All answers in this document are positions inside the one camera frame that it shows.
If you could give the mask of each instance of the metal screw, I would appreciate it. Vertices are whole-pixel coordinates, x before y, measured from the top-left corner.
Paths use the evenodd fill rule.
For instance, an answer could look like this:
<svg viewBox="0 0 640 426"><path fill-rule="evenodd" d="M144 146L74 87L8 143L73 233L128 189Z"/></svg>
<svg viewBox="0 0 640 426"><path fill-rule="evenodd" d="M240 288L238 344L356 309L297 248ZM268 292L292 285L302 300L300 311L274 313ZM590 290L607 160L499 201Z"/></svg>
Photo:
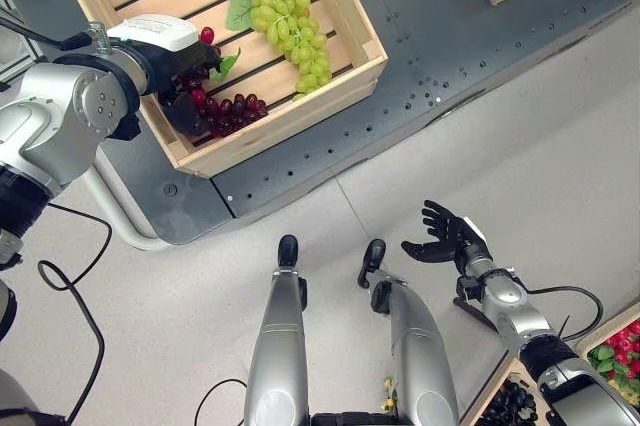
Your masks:
<svg viewBox="0 0 640 426"><path fill-rule="evenodd" d="M169 183L164 185L164 188L162 188L162 191L167 196L175 196L176 194L178 194L178 187L173 183Z"/></svg>

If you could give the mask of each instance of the green grapes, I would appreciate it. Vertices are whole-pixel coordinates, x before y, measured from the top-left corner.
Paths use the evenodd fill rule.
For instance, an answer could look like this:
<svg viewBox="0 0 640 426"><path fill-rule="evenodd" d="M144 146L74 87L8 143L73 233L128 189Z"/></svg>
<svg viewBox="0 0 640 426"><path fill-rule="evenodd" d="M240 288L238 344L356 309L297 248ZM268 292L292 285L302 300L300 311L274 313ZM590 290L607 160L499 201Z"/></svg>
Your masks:
<svg viewBox="0 0 640 426"><path fill-rule="evenodd" d="M298 68L294 100L331 81L327 37L310 17L311 0L251 0L251 6L252 28L266 33L277 54Z"/></svg>

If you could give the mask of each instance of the gray floor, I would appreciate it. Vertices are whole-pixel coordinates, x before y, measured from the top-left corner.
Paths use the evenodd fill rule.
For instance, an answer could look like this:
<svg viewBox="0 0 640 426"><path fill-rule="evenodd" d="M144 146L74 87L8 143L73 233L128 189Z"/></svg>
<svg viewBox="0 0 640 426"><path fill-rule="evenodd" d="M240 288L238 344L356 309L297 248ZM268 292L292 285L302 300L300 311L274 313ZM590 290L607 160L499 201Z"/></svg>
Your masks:
<svg viewBox="0 0 640 426"><path fill-rule="evenodd" d="M638 151L640 13L544 62L305 198L241 231L163 253L116 238L83 281L107 353L78 425L190 424L210 385L246 379L253 341L284 233L301 243L312 411L377 410L390 373L388 323L371 313L355 275L372 237L440 324L464 409L502 354L493 333L451 305L452 265L414 263L421 201L436 199L483 229L496 262L531 287L579 284L611 317L640 295ZM60 203L99 213L81 183ZM95 344L73 299L37 276L40 258L70 276L102 240L98 226L48 210L26 238L25 263L4 273L19 312L2 367L43 410L67 414ZM573 295L535 303L569 329L593 315ZM207 403L201 424L236 424L243 392Z"/></svg>

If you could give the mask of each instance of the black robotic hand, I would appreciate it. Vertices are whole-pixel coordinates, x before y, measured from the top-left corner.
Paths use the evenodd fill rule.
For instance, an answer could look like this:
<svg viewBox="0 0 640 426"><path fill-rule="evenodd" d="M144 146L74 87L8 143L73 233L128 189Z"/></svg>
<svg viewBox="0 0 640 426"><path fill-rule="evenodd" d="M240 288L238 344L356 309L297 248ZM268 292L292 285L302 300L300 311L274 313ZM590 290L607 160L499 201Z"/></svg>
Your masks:
<svg viewBox="0 0 640 426"><path fill-rule="evenodd" d="M423 244L403 241L402 249L409 256L423 263L443 263L457 260L465 248L475 246L491 258L485 241L463 218L435 201L426 200L424 206L422 222L429 227L427 233L438 241Z"/></svg>

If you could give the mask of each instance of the metal table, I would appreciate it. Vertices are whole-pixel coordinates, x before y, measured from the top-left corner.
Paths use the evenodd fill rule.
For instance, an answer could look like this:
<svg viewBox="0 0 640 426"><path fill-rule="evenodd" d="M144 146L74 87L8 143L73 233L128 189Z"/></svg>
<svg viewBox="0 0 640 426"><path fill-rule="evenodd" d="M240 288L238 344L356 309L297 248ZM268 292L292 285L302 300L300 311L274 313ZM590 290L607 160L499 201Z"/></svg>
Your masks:
<svg viewBox="0 0 640 426"><path fill-rule="evenodd" d="M371 97L210 180L175 171L146 125L131 143L104 143L161 239L187 243L282 207L571 47L635 0L361 1L390 57Z"/></svg>

